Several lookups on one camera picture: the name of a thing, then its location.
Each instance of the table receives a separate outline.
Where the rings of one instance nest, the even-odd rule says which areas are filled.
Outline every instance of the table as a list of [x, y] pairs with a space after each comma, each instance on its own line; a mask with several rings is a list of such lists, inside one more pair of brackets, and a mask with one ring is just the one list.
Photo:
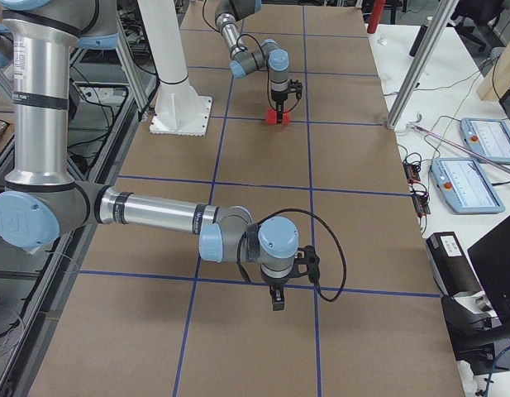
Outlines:
[[[286, 127], [264, 124], [265, 72], [233, 81], [201, 13], [192, 3], [182, 37], [192, 85], [214, 98], [207, 135], [151, 136], [143, 124], [118, 187], [242, 204], [256, 219], [310, 209], [341, 239], [346, 292], [327, 304], [301, 280], [274, 313], [267, 287], [199, 260], [195, 237], [101, 226], [30, 395], [463, 395], [360, 11], [265, 6], [241, 24], [285, 47], [305, 83]], [[328, 235], [291, 218], [333, 294]]]
[[[374, 35], [370, 35], [369, 41], [374, 52], [374, 59], [378, 67], [383, 91], [385, 94], [398, 91], [405, 74], [408, 71], [412, 58], [408, 55], [414, 37], [416, 37], [418, 26], [379, 26]], [[423, 140], [423, 135], [409, 131], [406, 125], [417, 120], [417, 114], [422, 115], [421, 125], [431, 129], [439, 116], [447, 115], [456, 118], [462, 117], [487, 117], [505, 118], [506, 114], [498, 105], [493, 102], [483, 102], [479, 99], [476, 89], [482, 82], [483, 77], [476, 72], [477, 65], [465, 49], [461, 39], [453, 28], [446, 28], [434, 54], [432, 55], [422, 77], [418, 88], [447, 87], [457, 81], [467, 79], [454, 87], [435, 91], [416, 91], [411, 97], [398, 125], [395, 128], [398, 143], [407, 147], [409, 152], [416, 151], [424, 159], [433, 156], [432, 149]], [[392, 105], [394, 96], [386, 96], [388, 107]], [[458, 123], [449, 119], [442, 119], [433, 130], [436, 133], [444, 134], [446, 138], [457, 143], [462, 143]], [[465, 156], [455, 148], [446, 145], [440, 147], [443, 157]], [[444, 204], [441, 194], [434, 184], [428, 184], [427, 176], [429, 162], [422, 167], [422, 180], [428, 185], [431, 201], [431, 215], [427, 217], [427, 229], [423, 237], [429, 237], [434, 232], [455, 232], [462, 247], [467, 250], [477, 242], [487, 231], [499, 224], [510, 214], [510, 185], [496, 187], [499, 197], [503, 200], [506, 211], [496, 215], [458, 215]], [[483, 165], [488, 177], [493, 182], [510, 180], [510, 175], [496, 170], [488, 165]], [[465, 302], [474, 307], [472, 302]], [[478, 377], [479, 386], [485, 386], [483, 377]], [[491, 395], [508, 397], [510, 396], [510, 373], [497, 374], [494, 378], [495, 384], [491, 387]]]

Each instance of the wire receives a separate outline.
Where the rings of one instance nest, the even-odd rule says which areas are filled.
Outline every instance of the wire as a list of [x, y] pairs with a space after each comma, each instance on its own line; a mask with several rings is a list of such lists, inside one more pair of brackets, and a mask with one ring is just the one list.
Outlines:
[[507, 182], [497, 182], [496, 184], [492, 184], [492, 186], [503, 186], [504, 184], [510, 184], [510, 180]]
[[409, 154], [409, 151], [407, 150], [407, 147], [405, 147], [404, 145], [400, 145], [399, 143], [397, 145], [398, 145], [398, 147], [401, 147], [402, 149], [405, 150], [405, 158], [407, 159], [407, 156]]
[[499, 34], [497, 40], [498, 41], [501, 41], [501, 36], [503, 35], [504, 31], [506, 31], [506, 28], [508, 27], [508, 25], [510, 25], [510, 19], [508, 20], [508, 22], [506, 22], [506, 25], [504, 26], [504, 28], [501, 30], [501, 33]]
[[4, 122], [5, 124], [7, 124], [7, 127], [8, 127], [8, 126], [10, 126], [10, 122], [8, 122], [7, 120], [2, 120], [2, 119], [0, 118], [0, 122]]
[[205, 23], [207, 24], [208, 27], [213, 29], [216, 33], [220, 33], [220, 31], [216, 27], [214, 27], [213, 25], [208, 23], [207, 18], [205, 17], [205, 6], [207, 6], [207, 0], [203, 0], [203, 7], [202, 7], [202, 17], [203, 17], [203, 20], [205, 21]]
[[504, 349], [502, 352], [500, 352], [499, 354], [497, 354], [497, 357], [495, 357], [495, 360], [493, 360], [493, 364], [492, 364], [492, 369], [489, 371], [489, 374], [488, 374], [488, 379], [486, 380], [486, 390], [484, 391], [484, 394], [483, 396], [484, 397], [488, 397], [488, 392], [489, 392], [489, 386], [490, 384], [492, 383], [492, 375], [493, 373], [495, 372], [495, 368], [497, 368], [497, 363], [498, 361], [501, 359], [502, 356], [504, 356], [504, 354], [506, 352], [508, 352], [510, 350], [510, 346], [508, 346], [506, 349]]
[[[277, 215], [280, 215], [281, 213], [303, 213], [305, 215], [308, 215], [310, 216], [311, 218], [314, 218], [316, 221], [318, 221], [325, 229], [326, 231], [330, 234], [331, 238], [333, 239], [333, 241], [335, 242], [336, 244], [336, 247], [337, 247], [337, 250], [339, 251], [339, 256], [341, 258], [341, 264], [342, 264], [342, 273], [343, 273], [343, 276], [342, 276], [342, 280], [341, 280], [341, 285], [340, 287], [338, 288], [336, 294], [331, 297], [331, 298], [328, 298], [326, 297], [323, 293], [322, 293], [322, 287], [321, 285], [319, 284], [318, 280], [316, 283], [314, 283], [314, 287], [315, 287], [315, 290], [317, 291], [317, 293], [319, 294], [319, 296], [326, 300], [327, 302], [335, 302], [339, 296], [341, 295], [341, 293], [343, 292], [343, 289], [345, 288], [345, 284], [346, 284], [346, 259], [345, 259], [345, 254], [343, 253], [343, 249], [341, 248], [341, 244], [339, 243], [339, 240], [337, 239], [337, 236], [336, 234], [331, 230], [331, 228], [326, 224], [326, 222], [324, 222], [322, 220], [321, 217], [317, 216], [315, 213], [312, 213], [310, 211], [307, 211], [305, 209], [301, 209], [301, 208], [284, 208], [284, 209], [280, 209], [279, 211], [276, 211], [274, 213], [271, 213], [270, 215], [268, 215], [267, 217], [265, 217], [264, 219], [262, 219], [261, 221], [258, 221], [257, 224], [260, 226], [262, 223], [264, 223], [265, 221], [271, 219], [272, 217], [275, 217]], [[241, 253], [241, 243], [246, 239], [246, 233], [244, 233], [240, 239], [240, 241], [238, 242], [238, 247], [237, 247], [237, 250], [236, 250], [236, 264], [239, 266], [239, 268], [241, 269], [241, 272], [242, 272], [242, 269], [243, 269], [243, 266], [241, 266], [241, 258], [240, 258], [240, 253]]]

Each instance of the white pillar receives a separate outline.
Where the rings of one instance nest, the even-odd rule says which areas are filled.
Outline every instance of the white pillar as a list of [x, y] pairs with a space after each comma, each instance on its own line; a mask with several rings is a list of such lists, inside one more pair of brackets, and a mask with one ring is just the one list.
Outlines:
[[188, 80], [174, 0], [139, 0], [161, 85], [150, 132], [205, 135], [212, 98], [200, 97]]

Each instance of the white desk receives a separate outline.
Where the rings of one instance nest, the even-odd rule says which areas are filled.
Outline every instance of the white desk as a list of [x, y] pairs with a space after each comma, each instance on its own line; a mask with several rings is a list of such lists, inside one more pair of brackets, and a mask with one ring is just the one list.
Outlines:
[[[369, 36], [385, 94], [398, 91], [402, 85], [405, 74], [412, 62], [412, 57], [408, 55], [408, 52], [418, 29], [419, 26], [380, 25], [376, 33]], [[467, 78], [476, 70], [477, 65], [465, 49], [461, 39], [452, 28], [447, 28], [420, 78], [418, 88], [449, 86]], [[452, 88], [413, 93], [396, 126], [398, 143], [407, 147], [409, 152], [416, 151], [420, 153], [423, 159], [432, 158], [434, 149], [423, 140], [423, 135], [412, 130], [406, 131], [405, 126], [409, 122], [417, 120], [418, 113], [421, 113], [423, 117], [420, 125], [427, 129], [431, 129], [441, 115], [459, 119], [462, 117], [505, 118], [506, 114], [498, 103], [483, 102], [479, 99], [476, 90], [482, 81], [483, 77], [480, 74], [475, 74], [470, 79]], [[396, 97], [391, 95], [385, 98], [387, 106], [390, 108]], [[442, 118], [433, 131], [443, 134], [449, 124], [449, 119]], [[458, 122], [453, 121], [450, 124], [446, 138], [462, 143]], [[448, 147], [446, 144], [440, 146], [440, 152], [442, 157], [465, 156], [464, 153], [453, 147]], [[403, 150], [401, 150], [401, 154], [402, 157], [405, 156]], [[427, 229], [424, 238], [429, 237], [434, 232], [453, 231], [462, 247], [467, 250], [487, 231], [510, 214], [510, 184], [495, 188], [506, 206], [504, 213], [496, 215], [458, 215], [453, 213], [444, 203], [436, 186], [433, 183], [429, 186], [427, 183], [429, 166], [430, 161], [423, 163], [421, 171], [422, 181], [428, 186], [431, 196], [429, 204], [431, 215], [427, 217]], [[483, 165], [483, 167], [492, 182], [510, 180], [510, 175], [500, 170], [488, 165]], [[479, 388], [485, 387], [483, 378], [483, 376], [477, 377]], [[493, 380], [495, 383], [492, 384], [489, 394], [492, 397], [510, 397], [510, 373], [494, 375]]]

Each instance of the red object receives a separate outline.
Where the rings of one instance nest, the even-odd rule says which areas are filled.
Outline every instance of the red object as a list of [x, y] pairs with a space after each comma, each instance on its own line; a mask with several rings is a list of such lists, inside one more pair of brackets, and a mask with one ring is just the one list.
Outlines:
[[[291, 120], [291, 117], [289, 116], [289, 111], [285, 110], [284, 114], [282, 115], [282, 124], [287, 126], [289, 124], [289, 121]], [[265, 111], [265, 123], [269, 125], [273, 125], [277, 123], [277, 111], [274, 109], [267, 109]]]
[[374, 8], [372, 8], [372, 14], [370, 15], [369, 27], [367, 27], [367, 33], [373, 34], [376, 32], [376, 28], [379, 24], [381, 14], [384, 12], [386, 0], [376, 0], [374, 2]]

